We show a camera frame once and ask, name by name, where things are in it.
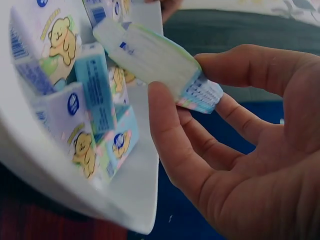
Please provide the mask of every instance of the yellow bear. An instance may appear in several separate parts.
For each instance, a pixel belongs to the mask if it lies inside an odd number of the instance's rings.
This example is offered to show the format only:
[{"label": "yellow bear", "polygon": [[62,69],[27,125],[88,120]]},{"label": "yellow bear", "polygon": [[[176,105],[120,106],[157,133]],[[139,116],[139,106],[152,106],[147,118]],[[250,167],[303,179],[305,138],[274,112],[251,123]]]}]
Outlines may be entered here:
[{"label": "yellow bear", "polygon": [[58,18],[49,32],[51,42],[50,57],[60,55],[67,66],[76,56],[77,41],[72,31],[69,30],[70,20],[68,17]]},{"label": "yellow bear", "polygon": [[126,84],[130,84],[136,79],[135,75],[133,75],[131,72],[127,70],[124,70],[123,72]]},{"label": "yellow bear", "polygon": [[112,151],[117,159],[121,159],[128,151],[130,139],[130,135],[127,131],[124,133],[119,133],[114,137]]},{"label": "yellow bear", "polygon": [[91,147],[92,136],[89,133],[81,132],[74,140],[73,163],[80,164],[86,178],[89,178],[95,171],[96,154]]},{"label": "yellow bear", "polygon": [[115,92],[122,93],[124,90],[124,72],[120,67],[115,67],[113,79],[115,83]]},{"label": "yellow bear", "polygon": [[130,11],[130,2],[131,0],[123,0],[123,10],[125,11],[125,14],[128,14]]}]

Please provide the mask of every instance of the barcode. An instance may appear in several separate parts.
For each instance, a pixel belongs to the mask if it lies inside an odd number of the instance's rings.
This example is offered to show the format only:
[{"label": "barcode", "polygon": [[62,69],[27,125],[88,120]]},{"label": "barcode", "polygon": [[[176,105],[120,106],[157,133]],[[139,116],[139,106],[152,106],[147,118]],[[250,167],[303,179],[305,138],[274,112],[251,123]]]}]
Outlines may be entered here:
[{"label": "barcode", "polygon": [[102,6],[92,9],[92,14],[97,24],[106,17],[105,9]]},{"label": "barcode", "polygon": [[18,33],[12,27],[10,30],[11,51],[14,59],[20,59],[29,55],[28,51],[23,46]]}]

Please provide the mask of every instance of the gray fabric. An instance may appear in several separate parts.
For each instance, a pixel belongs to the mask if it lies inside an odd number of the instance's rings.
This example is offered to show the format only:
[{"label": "gray fabric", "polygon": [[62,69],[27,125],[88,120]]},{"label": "gray fabric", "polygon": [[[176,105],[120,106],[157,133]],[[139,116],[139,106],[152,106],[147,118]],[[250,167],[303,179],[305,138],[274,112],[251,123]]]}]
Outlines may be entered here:
[{"label": "gray fabric", "polygon": [[[181,10],[165,25],[164,35],[192,55],[220,53],[255,44],[320,55],[320,28],[278,16],[218,10]],[[264,90],[222,86],[238,102],[278,101]]]}]

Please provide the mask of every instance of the hand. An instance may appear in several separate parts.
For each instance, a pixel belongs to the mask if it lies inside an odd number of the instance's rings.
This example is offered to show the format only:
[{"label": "hand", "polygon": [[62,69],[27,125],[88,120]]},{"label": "hand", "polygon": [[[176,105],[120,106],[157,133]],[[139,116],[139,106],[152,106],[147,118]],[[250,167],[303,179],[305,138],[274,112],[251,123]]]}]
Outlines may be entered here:
[{"label": "hand", "polygon": [[145,0],[146,3],[161,2],[162,22],[165,23],[180,7],[183,0]]},{"label": "hand", "polygon": [[151,135],[172,183],[228,239],[319,239],[320,58],[243,45],[196,59],[210,80],[283,96],[285,125],[224,94],[216,111],[256,145],[245,155],[177,110],[163,84],[151,83]]}]

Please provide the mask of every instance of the finger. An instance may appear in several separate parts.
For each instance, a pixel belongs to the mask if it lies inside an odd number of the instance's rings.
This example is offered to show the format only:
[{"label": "finger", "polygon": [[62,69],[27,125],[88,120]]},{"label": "finger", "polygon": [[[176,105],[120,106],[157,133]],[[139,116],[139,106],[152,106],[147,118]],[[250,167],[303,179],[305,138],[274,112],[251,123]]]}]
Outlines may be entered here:
[{"label": "finger", "polygon": [[212,81],[235,87],[253,86],[283,96],[292,76],[319,57],[303,52],[240,45],[218,54],[195,57]]},{"label": "finger", "polygon": [[153,82],[148,95],[150,131],[160,160],[173,184],[198,205],[202,186],[216,171],[194,152],[169,90]]},{"label": "finger", "polygon": [[257,145],[261,133],[273,125],[245,109],[226,93],[223,94],[215,110],[221,118],[253,145]]},{"label": "finger", "polygon": [[231,170],[242,153],[218,142],[186,109],[179,108],[180,124],[195,152],[216,170]]}]

